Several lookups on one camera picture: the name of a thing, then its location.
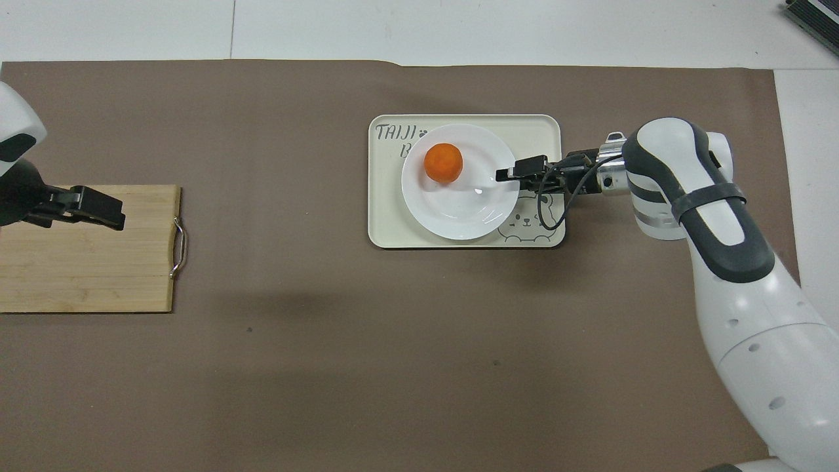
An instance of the orange fruit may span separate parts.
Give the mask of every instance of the orange fruit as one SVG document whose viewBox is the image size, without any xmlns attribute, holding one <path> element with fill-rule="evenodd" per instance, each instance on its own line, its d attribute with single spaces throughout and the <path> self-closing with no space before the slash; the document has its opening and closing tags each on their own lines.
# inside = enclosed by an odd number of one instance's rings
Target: orange fruit
<svg viewBox="0 0 839 472">
<path fill-rule="evenodd" d="M 441 184 L 452 183 L 463 170 L 463 156 L 457 146 L 439 143 L 431 146 L 423 161 L 425 174 Z"/>
</svg>

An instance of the brown mat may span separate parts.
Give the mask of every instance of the brown mat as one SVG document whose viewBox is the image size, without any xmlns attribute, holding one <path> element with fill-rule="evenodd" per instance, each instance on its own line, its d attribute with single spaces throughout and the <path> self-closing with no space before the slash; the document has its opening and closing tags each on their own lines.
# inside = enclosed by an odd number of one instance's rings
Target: brown mat
<svg viewBox="0 0 839 472">
<path fill-rule="evenodd" d="M 684 242 L 583 197 L 557 249 L 382 250 L 382 113 L 546 113 L 563 149 L 726 133 L 797 273 L 771 71 L 6 63 L 47 182 L 177 184 L 166 315 L 0 317 L 0 469 L 697 471 L 766 456 L 702 344 Z"/>
</svg>

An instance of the white plate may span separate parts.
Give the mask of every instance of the white plate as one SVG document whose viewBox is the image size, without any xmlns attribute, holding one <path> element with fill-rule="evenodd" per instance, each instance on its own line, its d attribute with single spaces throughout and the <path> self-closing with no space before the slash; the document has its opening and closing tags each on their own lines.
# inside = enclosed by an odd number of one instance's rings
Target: white plate
<svg viewBox="0 0 839 472">
<path fill-rule="evenodd" d="M 451 184 L 425 174 L 425 153 L 438 143 L 461 151 L 463 171 Z M 496 182 L 495 171 L 515 164 L 513 151 L 493 132 L 454 123 L 432 129 L 411 147 L 402 167 L 402 195 L 414 218 L 448 239 L 474 239 L 494 231 L 513 211 L 519 183 Z"/>
</svg>

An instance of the cutting board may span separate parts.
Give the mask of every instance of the cutting board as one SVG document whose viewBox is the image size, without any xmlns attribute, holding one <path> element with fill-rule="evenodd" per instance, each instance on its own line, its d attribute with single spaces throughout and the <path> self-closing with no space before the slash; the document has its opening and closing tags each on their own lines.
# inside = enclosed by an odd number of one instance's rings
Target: cutting board
<svg viewBox="0 0 839 472">
<path fill-rule="evenodd" d="M 180 187 L 90 186 L 122 200 L 125 229 L 0 229 L 0 312 L 170 312 Z"/>
</svg>

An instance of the white tile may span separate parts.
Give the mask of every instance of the white tile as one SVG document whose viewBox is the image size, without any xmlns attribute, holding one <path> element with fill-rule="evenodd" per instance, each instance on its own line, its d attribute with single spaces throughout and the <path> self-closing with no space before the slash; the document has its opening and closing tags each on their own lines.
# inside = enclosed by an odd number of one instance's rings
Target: white tile
<svg viewBox="0 0 839 472">
<path fill-rule="evenodd" d="M 233 0 L 0 0 L 0 60 L 230 57 Z"/>
<path fill-rule="evenodd" d="M 781 0 L 237 0 L 232 56 L 839 68 Z"/>
<path fill-rule="evenodd" d="M 801 285 L 839 329 L 839 71 L 776 71 Z"/>
</svg>

